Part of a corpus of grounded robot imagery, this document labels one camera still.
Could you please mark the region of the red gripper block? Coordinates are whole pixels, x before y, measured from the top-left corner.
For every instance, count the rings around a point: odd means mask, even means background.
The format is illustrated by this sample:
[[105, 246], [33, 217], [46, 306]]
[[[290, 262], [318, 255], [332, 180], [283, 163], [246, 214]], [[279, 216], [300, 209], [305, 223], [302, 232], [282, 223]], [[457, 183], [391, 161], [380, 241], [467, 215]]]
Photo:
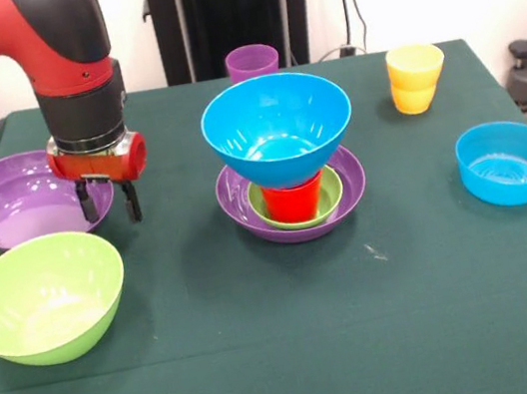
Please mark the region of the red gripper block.
[[97, 208], [87, 191], [86, 180], [119, 182], [125, 195], [125, 206], [132, 222], [143, 219], [136, 189], [131, 181], [138, 179], [147, 162], [147, 144], [139, 132], [126, 131], [113, 145], [91, 153], [68, 154], [50, 139], [45, 150], [47, 163], [60, 179], [75, 182], [75, 192], [85, 220], [98, 220]]

